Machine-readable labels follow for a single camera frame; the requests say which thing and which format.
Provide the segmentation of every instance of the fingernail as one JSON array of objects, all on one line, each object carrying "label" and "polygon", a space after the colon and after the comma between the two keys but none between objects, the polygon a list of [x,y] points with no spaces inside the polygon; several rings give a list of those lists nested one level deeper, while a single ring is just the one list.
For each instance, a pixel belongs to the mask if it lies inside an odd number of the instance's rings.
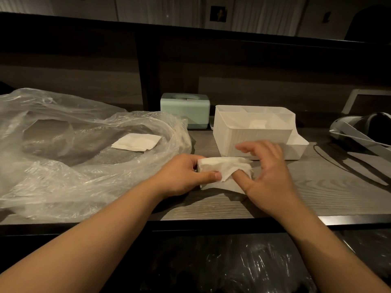
[{"label": "fingernail", "polygon": [[222,179],[222,176],[221,176],[221,173],[220,172],[216,172],[215,173],[215,177],[216,177],[216,180],[217,181],[220,181]]}]

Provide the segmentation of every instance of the wood grain surface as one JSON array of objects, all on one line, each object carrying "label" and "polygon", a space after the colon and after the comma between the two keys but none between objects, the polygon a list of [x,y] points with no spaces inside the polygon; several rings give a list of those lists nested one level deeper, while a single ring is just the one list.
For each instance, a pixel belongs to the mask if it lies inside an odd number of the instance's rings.
[{"label": "wood grain surface", "polygon": [[[304,128],[310,145],[298,161],[287,161],[304,201],[319,216],[391,214],[391,167],[377,156],[346,153],[330,142],[326,129]],[[219,156],[212,131],[189,131],[193,152]],[[260,171],[259,162],[253,164]],[[5,214],[0,224],[36,223]],[[163,201],[150,220],[232,219],[265,216],[242,194],[221,189],[200,190]]]}]

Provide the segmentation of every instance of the white tissue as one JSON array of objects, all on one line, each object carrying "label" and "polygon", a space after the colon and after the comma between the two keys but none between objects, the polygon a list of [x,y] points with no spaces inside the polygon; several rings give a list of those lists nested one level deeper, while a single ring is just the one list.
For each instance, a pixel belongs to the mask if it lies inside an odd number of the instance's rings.
[{"label": "white tissue", "polygon": [[161,136],[147,133],[128,133],[111,145],[112,148],[130,151],[151,150],[161,139]]},{"label": "white tissue", "polygon": [[252,178],[253,170],[251,163],[252,161],[243,157],[211,157],[199,159],[197,164],[197,171],[199,173],[217,171],[222,175],[221,181],[201,185],[201,189],[220,188],[244,194],[243,190],[232,179],[231,175],[238,169],[241,169],[248,177]]}]

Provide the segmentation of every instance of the hand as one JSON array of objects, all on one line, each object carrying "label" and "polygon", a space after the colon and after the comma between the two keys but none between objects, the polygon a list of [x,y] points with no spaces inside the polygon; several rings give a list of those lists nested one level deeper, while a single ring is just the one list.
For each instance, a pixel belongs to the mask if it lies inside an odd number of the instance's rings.
[{"label": "hand", "polygon": [[232,174],[235,182],[257,207],[279,220],[293,205],[302,203],[279,145],[257,141],[244,142],[235,147],[260,159],[262,172],[254,181],[241,170]]},{"label": "hand", "polygon": [[194,172],[197,161],[201,158],[205,157],[193,154],[177,155],[153,176],[164,193],[163,198],[182,195],[196,186],[221,180],[219,172]]}]

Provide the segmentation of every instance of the photo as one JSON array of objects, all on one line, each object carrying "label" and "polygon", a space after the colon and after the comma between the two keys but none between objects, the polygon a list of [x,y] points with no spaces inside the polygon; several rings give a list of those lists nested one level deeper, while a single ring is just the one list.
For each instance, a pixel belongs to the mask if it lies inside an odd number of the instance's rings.
[{"label": "photo", "polygon": [[227,21],[227,9],[223,6],[211,6],[209,20],[225,23]]}]

